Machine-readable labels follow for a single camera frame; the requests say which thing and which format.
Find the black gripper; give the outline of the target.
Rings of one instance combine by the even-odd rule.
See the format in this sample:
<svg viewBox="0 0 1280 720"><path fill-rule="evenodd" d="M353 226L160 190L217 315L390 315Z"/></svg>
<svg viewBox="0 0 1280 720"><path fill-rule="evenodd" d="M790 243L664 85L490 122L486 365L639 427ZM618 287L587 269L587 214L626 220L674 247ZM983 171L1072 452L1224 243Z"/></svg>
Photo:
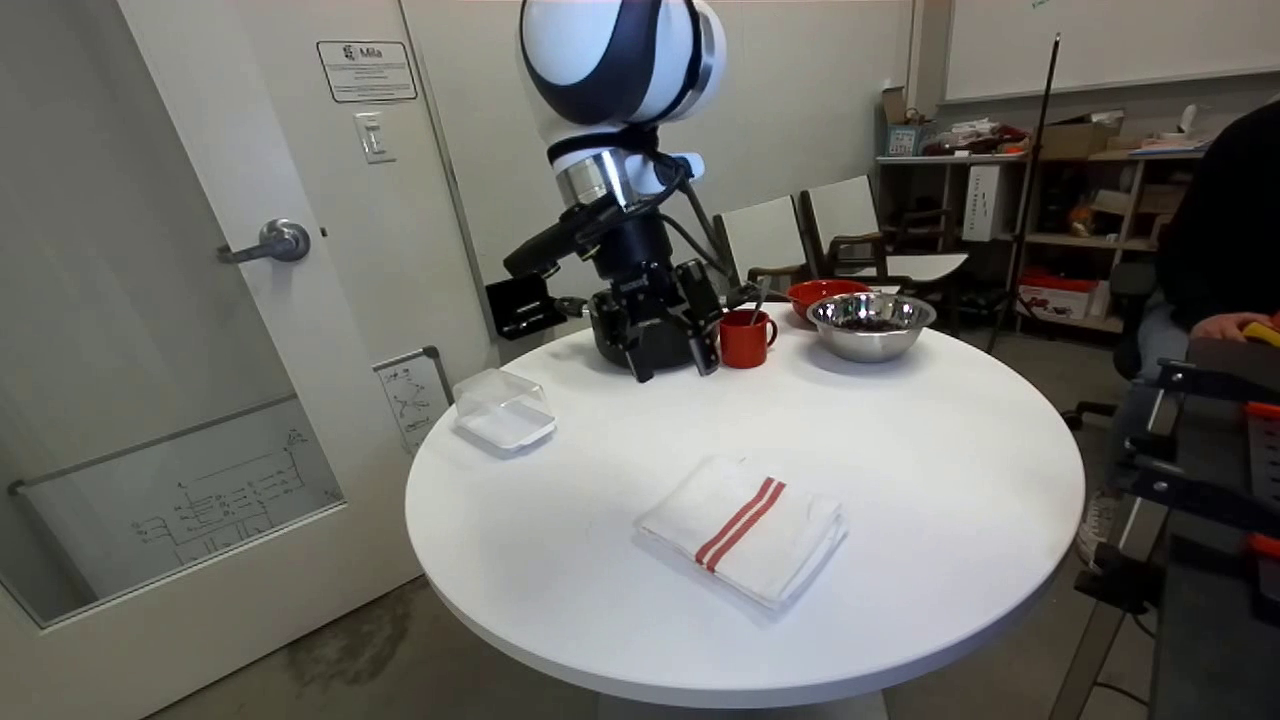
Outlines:
<svg viewBox="0 0 1280 720"><path fill-rule="evenodd" d="M674 264L668 226L655 213L625 220L596 255L613 302L631 319L625 360L636 384L655 376L648 351L693 351L701 376L721 366L711 319L721 295L701 258Z"/></svg>

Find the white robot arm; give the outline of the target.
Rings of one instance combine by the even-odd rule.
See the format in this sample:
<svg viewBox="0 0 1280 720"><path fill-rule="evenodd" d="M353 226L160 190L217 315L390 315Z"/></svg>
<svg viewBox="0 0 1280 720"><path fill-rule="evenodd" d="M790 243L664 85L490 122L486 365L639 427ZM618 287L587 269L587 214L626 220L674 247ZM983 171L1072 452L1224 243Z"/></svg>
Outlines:
<svg viewBox="0 0 1280 720"><path fill-rule="evenodd" d="M519 0L519 65L548 121L563 213L504 269L548 278L582 255L605 292L587 301L605 360L639 384L721 365L711 258L671 258L664 201L702 175L695 151L664 151L661 122L701 107L723 65L723 22L702 0Z"/></svg>

